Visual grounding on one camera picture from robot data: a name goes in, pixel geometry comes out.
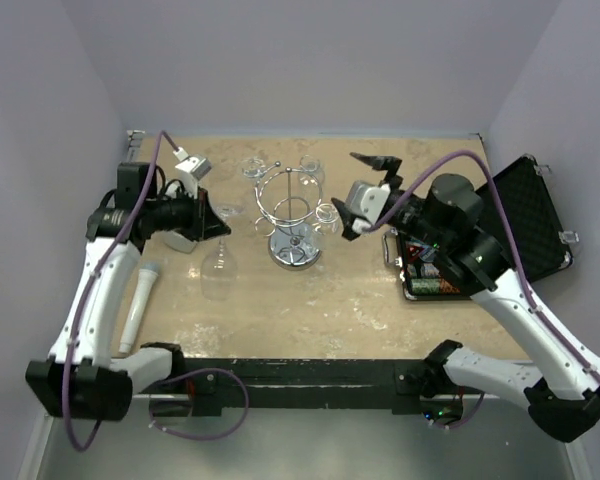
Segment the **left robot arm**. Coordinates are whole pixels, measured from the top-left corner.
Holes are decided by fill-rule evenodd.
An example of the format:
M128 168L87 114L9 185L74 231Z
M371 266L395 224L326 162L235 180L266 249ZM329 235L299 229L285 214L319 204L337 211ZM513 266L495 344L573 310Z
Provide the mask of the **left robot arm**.
M122 163L117 186L89 216L84 267L67 320L44 360L29 362L25 380L53 417L119 421L132 397L153 384L165 392L187 380L184 354L175 344L153 342L120 361L110 345L122 298L147 240L175 231L194 242L230 234L199 181L206 158L176 166L177 192L157 187L149 163Z

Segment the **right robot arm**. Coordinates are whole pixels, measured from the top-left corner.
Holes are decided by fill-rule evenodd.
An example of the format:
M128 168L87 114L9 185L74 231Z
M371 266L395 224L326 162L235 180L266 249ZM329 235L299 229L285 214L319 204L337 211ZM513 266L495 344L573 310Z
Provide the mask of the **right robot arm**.
M600 420L600 356L580 342L531 289L502 201L487 181L504 228L506 246L478 225L484 208L473 184L459 174L439 174L446 163L468 157L452 152L407 188L397 172L401 159L355 154L384 178L355 182L346 200L332 201L353 241L384 225L430 246L442 278L489 313L528 355L528 365L481 355L446 340L424 360L421 394L433 397L454 386L491 394L525 410L548 436L570 443Z

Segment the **front right wine glass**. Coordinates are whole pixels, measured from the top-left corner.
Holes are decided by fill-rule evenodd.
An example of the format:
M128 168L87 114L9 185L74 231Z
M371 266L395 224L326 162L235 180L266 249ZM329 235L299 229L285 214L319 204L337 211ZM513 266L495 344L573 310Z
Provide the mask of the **front right wine glass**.
M327 238L340 232L340 216L332 203L321 203L314 211L313 231L319 238Z

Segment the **back right wine glass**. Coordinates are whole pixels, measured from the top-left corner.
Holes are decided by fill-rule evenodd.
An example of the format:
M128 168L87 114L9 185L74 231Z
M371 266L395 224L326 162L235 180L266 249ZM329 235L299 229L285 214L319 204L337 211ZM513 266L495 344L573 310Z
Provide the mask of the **back right wine glass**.
M310 203L322 197L325 171L321 161L311 155L304 155L299 162L298 193Z

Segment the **chrome wine glass rack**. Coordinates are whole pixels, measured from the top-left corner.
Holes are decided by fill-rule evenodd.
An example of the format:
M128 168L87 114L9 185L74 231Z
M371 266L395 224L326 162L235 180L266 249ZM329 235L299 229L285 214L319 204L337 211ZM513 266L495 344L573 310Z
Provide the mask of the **chrome wine glass rack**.
M298 193L299 166L284 166L276 161L254 187L254 199L260 216L257 223L270 226L266 234L268 253L279 267L302 271L312 267L321 250L312 238L314 211L322 197L310 203Z

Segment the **white charging stand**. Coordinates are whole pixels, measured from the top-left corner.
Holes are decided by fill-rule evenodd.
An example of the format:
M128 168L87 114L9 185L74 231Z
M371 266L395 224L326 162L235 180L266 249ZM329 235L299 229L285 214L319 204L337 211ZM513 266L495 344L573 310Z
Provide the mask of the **white charging stand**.
M171 250L183 254L191 254L197 246L197 241L190 240L179 230L162 232L161 240Z

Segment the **white handheld device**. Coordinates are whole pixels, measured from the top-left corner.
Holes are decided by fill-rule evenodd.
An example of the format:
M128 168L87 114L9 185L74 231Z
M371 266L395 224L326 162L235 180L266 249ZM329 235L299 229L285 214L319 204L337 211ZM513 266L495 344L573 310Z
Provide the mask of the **white handheld device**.
M156 262L147 263L138 271L136 288L118 346L118 352L122 355L129 354L136 342L149 296L160 273L161 266Z

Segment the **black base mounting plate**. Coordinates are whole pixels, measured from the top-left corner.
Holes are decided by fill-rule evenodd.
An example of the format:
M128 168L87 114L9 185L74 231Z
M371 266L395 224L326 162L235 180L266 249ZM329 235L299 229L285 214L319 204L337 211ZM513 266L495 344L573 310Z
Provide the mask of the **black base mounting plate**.
M460 389L435 380L422 360L409 359L229 359L187 358L180 371L190 380L155 383L144 392L193 402L195 416L218 416L226 408L242 409L242 381L251 409L389 410L418 414L420 398L454 395Z

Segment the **black poker chip case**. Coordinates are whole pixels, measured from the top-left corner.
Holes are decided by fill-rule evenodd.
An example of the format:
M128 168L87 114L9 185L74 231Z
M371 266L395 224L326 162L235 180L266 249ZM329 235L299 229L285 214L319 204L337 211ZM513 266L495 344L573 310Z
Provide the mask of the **black poker chip case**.
M524 154L495 175L494 183L516 241L526 278L533 283L569 268L574 255L545 177L550 168ZM460 300L459 290L433 265L434 250L391 227L383 234L385 263L399 268L404 297L410 301Z

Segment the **aluminium rail frame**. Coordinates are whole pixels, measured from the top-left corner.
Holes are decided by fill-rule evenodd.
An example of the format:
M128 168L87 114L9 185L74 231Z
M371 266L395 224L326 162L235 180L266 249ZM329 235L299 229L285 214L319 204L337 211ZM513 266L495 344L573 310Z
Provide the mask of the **aluminium rail frame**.
M125 163L131 163L136 160L145 136L146 132L143 130L127 131L127 151L124 160Z

